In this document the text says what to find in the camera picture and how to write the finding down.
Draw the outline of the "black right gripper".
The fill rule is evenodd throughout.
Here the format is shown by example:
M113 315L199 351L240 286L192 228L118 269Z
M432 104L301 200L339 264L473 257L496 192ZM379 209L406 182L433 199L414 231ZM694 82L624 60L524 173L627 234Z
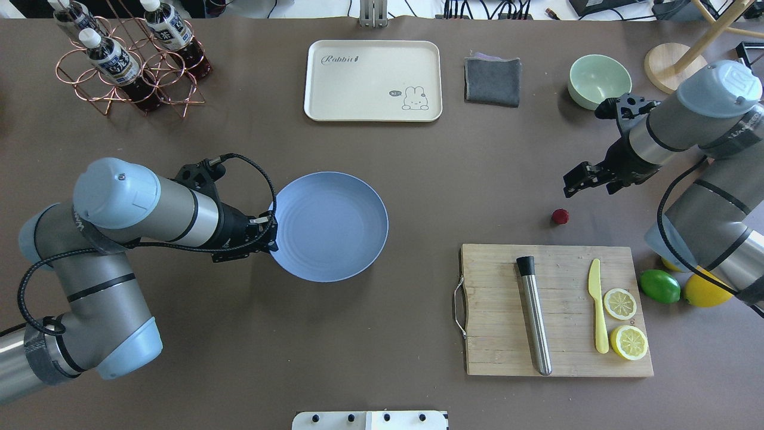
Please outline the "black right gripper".
M602 101L594 110L598 119L617 121L620 138L609 147L603 161L598 164L581 162L563 176L565 198L572 198L585 189L605 185L609 194L630 185L641 185L660 167L643 160L636 154L629 141L631 128L640 119L660 105L660 101L646 100L635 94L622 94Z

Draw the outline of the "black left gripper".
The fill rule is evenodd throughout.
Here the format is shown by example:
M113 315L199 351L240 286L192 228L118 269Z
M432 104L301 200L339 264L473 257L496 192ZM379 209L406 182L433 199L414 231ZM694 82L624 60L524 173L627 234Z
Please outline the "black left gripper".
M216 158L186 164L175 175L174 182L189 189L194 206L188 226L174 244L207 251L213 262L277 251L275 209L248 216L221 201L215 183L226 173L223 162Z

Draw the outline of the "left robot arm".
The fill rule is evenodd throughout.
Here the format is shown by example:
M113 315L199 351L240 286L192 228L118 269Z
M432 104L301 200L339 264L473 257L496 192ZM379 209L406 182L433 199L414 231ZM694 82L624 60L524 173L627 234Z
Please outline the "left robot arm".
M2 403L88 370L116 379L163 343L127 257L137 247L209 253L214 262L276 251L276 202L257 217L223 203L224 154L165 179L141 164L94 161L73 199L30 218L19 247L31 261L17 289L24 323L2 332Z

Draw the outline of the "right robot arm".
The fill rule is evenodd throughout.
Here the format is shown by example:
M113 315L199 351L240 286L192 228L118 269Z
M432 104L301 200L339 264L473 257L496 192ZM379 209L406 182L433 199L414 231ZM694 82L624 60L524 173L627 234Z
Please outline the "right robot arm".
M620 138L598 164L563 177L565 196L605 185L610 194L646 182L685 150L711 163L674 204L658 206L646 242L682 269L705 269L762 313L762 234L745 218L762 203L761 81L731 60L703 66L663 102L625 93L595 114L617 121Z

